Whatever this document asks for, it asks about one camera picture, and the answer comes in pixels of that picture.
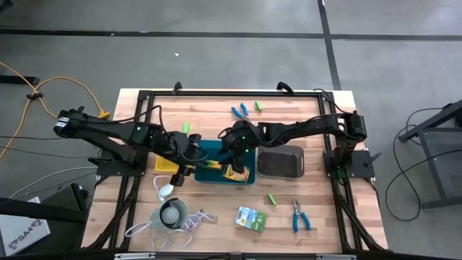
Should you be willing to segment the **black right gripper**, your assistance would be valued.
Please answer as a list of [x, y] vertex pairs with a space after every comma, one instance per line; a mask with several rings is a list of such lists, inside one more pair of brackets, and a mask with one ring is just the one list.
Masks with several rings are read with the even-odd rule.
[[233, 126], [227, 127], [222, 130], [218, 138], [222, 142], [222, 148], [218, 152], [223, 156], [219, 160], [220, 165], [232, 164], [232, 170], [236, 173], [244, 173], [244, 159], [243, 154], [247, 150], [256, 148], [261, 141], [260, 130], [248, 121], [236, 121]]

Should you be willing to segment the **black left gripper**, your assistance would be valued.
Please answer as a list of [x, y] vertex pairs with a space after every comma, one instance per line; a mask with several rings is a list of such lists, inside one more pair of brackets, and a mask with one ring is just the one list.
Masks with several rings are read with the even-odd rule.
[[168, 159], [178, 165], [176, 174], [170, 179], [173, 186], [182, 186], [185, 178], [200, 170], [205, 170], [204, 164], [208, 159], [208, 152], [200, 148], [200, 134], [187, 135], [181, 132], [169, 132], [169, 141], [174, 152]]

